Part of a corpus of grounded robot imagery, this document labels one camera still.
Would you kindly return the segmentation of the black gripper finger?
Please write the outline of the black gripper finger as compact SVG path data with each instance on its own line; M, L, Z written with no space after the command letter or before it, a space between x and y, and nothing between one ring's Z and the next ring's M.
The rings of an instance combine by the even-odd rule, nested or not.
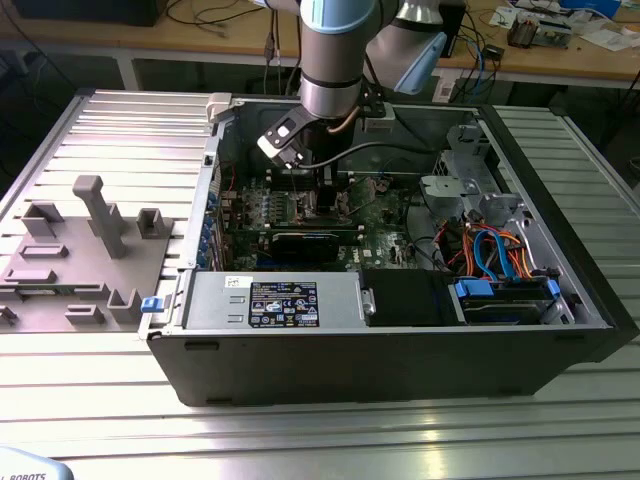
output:
M345 187L345 180L340 176L338 166L332 164L322 167L315 174L316 213L328 215L336 209L338 194Z

